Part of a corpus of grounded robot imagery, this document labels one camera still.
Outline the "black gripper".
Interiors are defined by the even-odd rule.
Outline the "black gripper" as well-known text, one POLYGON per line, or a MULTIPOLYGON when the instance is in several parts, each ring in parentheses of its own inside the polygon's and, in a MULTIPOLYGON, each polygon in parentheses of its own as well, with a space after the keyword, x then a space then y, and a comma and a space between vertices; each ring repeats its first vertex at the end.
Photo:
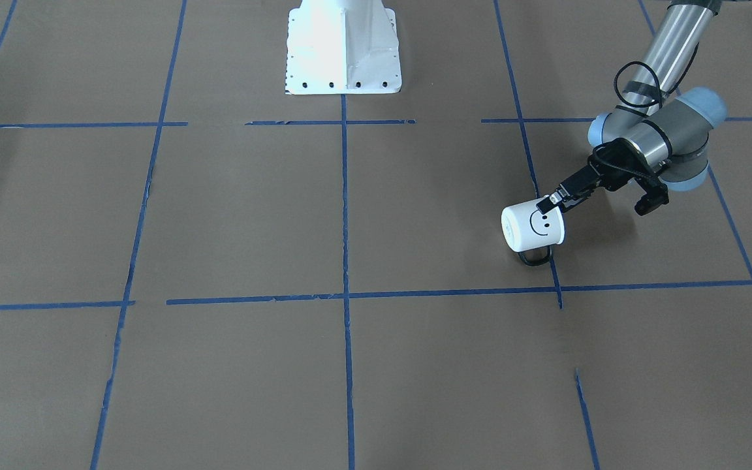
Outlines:
POLYGON ((540 214, 566 213, 585 202, 602 187, 617 191, 631 179, 651 178, 651 168, 628 140, 617 138, 593 149, 587 163, 561 182, 557 191, 544 196, 535 208, 540 214))

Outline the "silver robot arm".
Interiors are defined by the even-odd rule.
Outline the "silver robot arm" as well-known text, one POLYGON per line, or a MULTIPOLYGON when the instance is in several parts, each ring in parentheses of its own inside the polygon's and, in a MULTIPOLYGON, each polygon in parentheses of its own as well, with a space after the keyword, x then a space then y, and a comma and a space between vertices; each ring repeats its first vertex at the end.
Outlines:
POLYGON ((593 120, 593 151, 582 169, 555 191, 529 204, 546 215, 567 212, 598 188, 617 191, 635 181, 644 195, 635 212, 645 216, 669 203, 670 191, 688 191, 704 181, 708 135, 727 118, 718 93, 696 87, 676 90, 692 65, 701 36, 721 10, 719 1, 672 1, 633 77, 615 88, 614 110, 593 120))

